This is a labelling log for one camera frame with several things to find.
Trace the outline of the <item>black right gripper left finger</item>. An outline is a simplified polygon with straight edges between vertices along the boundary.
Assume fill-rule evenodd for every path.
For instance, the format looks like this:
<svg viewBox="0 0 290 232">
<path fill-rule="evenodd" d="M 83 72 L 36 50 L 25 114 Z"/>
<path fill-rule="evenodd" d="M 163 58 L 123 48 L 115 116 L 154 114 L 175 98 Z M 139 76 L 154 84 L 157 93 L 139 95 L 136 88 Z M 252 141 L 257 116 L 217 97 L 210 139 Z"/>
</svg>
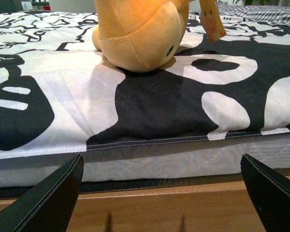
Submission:
<svg viewBox="0 0 290 232">
<path fill-rule="evenodd" d="M 69 225 L 84 171 L 73 157 L 14 203 L 0 211 L 0 232 L 64 232 Z"/>
</svg>

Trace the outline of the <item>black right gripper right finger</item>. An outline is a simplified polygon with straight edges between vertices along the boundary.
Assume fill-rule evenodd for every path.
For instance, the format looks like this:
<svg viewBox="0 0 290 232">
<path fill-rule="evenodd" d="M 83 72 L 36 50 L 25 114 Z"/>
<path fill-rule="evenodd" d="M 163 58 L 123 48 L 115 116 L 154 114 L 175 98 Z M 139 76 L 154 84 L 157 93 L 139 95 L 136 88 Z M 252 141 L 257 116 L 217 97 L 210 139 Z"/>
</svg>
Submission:
<svg viewBox="0 0 290 232">
<path fill-rule="evenodd" d="M 249 154 L 241 158 L 248 195 L 267 232 L 290 232 L 290 179 Z"/>
</svg>

